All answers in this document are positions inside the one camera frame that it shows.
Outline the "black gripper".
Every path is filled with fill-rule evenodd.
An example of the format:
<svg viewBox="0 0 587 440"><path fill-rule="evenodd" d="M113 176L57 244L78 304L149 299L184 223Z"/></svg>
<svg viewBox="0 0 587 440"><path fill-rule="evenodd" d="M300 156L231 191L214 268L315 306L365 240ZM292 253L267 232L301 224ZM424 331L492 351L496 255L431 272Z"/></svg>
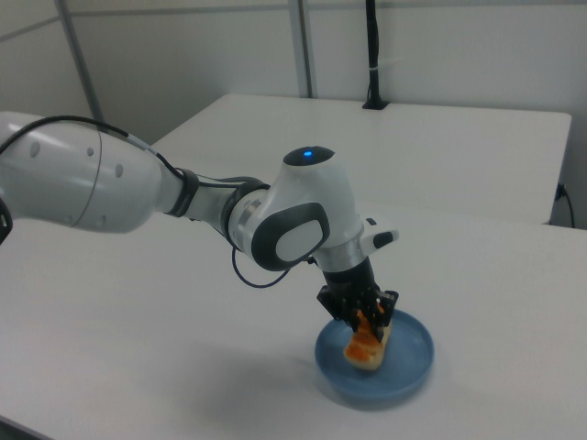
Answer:
<svg viewBox="0 0 587 440"><path fill-rule="evenodd" d="M341 272L325 272L326 285L317 300L335 320L348 322L354 333L367 334L368 321L379 342L386 342L393 327L399 298L396 291L382 291L375 281L371 261Z"/></svg>

